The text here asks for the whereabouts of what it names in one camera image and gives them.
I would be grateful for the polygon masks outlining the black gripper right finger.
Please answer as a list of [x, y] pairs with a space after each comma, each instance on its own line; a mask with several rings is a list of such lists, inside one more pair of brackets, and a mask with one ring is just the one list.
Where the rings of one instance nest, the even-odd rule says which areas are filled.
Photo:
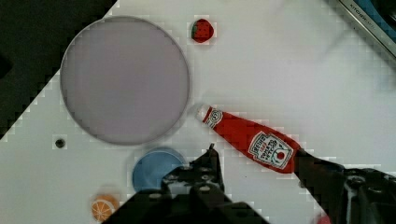
[[319, 159], [303, 149], [298, 150], [294, 157], [294, 173], [332, 224], [338, 224], [342, 215], [344, 170], [343, 165]]

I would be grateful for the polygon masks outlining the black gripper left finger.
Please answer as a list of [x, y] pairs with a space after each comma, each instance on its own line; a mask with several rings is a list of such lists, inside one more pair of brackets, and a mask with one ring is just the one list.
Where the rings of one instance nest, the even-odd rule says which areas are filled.
[[211, 143], [194, 161], [178, 166], [165, 175], [161, 182], [161, 189], [169, 192], [173, 198], [181, 194], [189, 194], [194, 186], [213, 185], [224, 191], [224, 182], [219, 162], [219, 153], [215, 144]]

